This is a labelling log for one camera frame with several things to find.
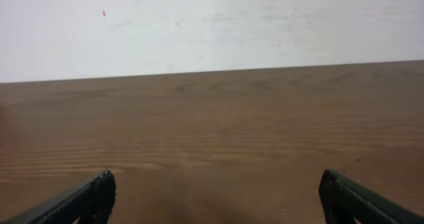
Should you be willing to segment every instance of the brown tabletop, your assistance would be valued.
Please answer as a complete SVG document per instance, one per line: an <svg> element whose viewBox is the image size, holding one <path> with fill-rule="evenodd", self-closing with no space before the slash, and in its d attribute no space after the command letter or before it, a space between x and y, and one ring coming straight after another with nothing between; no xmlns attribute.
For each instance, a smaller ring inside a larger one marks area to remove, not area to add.
<svg viewBox="0 0 424 224"><path fill-rule="evenodd" d="M333 168L424 215L424 62L0 84L0 220L110 169L110 223L324 223Z"/></svg>

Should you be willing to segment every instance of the white wall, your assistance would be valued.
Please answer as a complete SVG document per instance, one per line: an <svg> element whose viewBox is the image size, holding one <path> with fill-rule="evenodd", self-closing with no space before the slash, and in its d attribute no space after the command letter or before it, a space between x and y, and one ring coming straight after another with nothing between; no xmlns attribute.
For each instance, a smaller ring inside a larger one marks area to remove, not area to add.
<svg viewBox="0 0 424 224"><path fill-rule="evenodd" d="M0 0L0 19L0 82L424 59L424 0Z"/></svg>

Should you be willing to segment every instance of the wood grain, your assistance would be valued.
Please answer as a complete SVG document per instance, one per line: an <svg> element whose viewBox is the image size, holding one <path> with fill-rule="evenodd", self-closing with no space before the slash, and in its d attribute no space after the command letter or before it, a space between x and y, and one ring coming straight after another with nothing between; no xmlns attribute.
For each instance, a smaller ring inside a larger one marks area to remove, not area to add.
<svg viewBox="0 0 424 224"><path fill-rule="evenodd" d="M111 223L324 223L334 168L424 215L424 62L0 85L0 219L103 169Z"/></svg>

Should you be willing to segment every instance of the wood surface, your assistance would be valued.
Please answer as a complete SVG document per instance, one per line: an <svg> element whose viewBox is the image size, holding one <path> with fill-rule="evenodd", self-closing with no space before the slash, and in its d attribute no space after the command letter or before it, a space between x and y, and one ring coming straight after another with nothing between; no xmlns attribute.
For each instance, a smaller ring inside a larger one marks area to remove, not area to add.
<svg viewBox="0 0 424 224"><path fill-rule="evenodd" d="M333 168L424 215L424 62L0 85L0 220L104 169L110 223L324 223Z"/></svg>

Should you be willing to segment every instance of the wooden table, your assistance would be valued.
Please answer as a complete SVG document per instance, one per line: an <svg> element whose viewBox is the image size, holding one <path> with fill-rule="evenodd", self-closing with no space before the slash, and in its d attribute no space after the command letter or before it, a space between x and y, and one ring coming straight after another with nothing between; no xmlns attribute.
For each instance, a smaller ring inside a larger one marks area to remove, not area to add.
<svg viewBox="0 0 424 224"><path fill-rule="evenodd" d="M110 223L324 223L326 168L424 215L424 61L0 85L0 219L104 169Z"/></svg>

